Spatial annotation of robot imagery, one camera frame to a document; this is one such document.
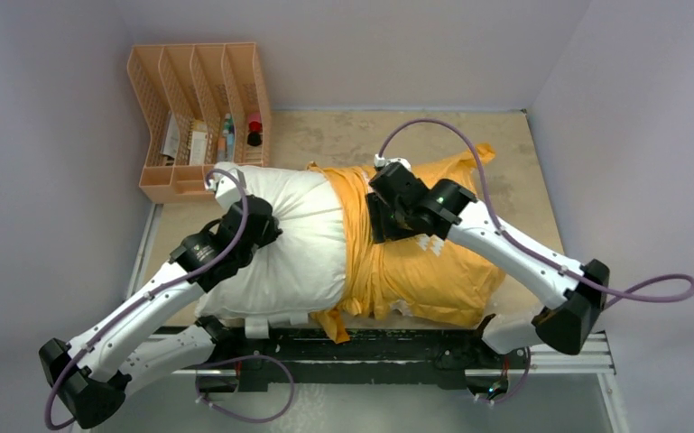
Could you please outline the white pillow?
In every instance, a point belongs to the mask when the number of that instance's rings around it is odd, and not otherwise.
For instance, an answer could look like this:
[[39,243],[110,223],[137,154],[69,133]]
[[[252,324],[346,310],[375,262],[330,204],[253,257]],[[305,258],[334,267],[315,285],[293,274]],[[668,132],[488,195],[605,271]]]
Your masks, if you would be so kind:
[[203,295],[196,315],[242,319],[252,337],[264,337],[272,325],[313,319],[333,342],[346,342],[336,306],[345,291],[347,243],[342,206],[326,177],[231,162],[216,166],[242,177],[249,196],[271,205],[282,233],[234,277]]

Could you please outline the orange Mickey Mouse pillowcase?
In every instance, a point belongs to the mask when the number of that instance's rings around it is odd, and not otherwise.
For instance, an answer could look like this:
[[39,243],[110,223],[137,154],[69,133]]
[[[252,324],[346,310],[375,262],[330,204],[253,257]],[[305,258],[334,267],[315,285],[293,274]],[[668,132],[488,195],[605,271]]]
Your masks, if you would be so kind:
[[505,279],[504,271],[476,253],[437,236],[414,235],[376,244],[366,195],[370,166],[308,170],[325,176],[343,208],[346,279],[339,302],[313,318],[337,344],[348,341],[342,316],[379,320],[399,308],[416,318],[474,327]]

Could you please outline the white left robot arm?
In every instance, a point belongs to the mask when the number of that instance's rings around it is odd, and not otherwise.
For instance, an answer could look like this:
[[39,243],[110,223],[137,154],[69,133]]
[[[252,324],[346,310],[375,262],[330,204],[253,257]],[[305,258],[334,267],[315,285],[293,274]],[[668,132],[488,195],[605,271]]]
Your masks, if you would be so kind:
[[281,234],[269,202],[237,198],[222,217],[187,235],[109,316],[68,342],[47,341],[38,351],[51,388],[43,408],[46,428],[94,428],[135,392],[181,368],[241,362],[245,337],[210,316],[157,343],[146,341],[173,314],[249,266],[256,251]]

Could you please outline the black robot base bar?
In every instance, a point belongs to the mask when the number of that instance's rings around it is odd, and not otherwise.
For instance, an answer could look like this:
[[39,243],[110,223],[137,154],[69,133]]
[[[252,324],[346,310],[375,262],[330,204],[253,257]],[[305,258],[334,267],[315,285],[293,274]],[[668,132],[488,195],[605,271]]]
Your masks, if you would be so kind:
[[488,399],[509,390],[509,373],[531,363],[524,349],[492,351],[473,330],[352,329],[346,343],[314,328],[275,328],[250,339],[239,327],[199,318],[193,331],[208,336],[207,369],[228,370],[240,392],[272,384],[435,385]]

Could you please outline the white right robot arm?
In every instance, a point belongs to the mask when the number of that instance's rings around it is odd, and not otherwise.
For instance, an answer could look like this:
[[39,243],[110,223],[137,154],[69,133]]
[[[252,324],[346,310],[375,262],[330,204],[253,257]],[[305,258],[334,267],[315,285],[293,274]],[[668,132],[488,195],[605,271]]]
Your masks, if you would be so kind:
[[524,313],[485,319],[470,344],[477,364],[491,367],[515,349],[540,344],[565,355],[581,352],[606,301],[591,286],[607,283],[603,263],[583,264],[552,251],[491,216],[486,203],[456,181],[443,179],[428,188],[401,158],[378,158],[376,168],[369,185],[389,224],[480,255],[538,299]]

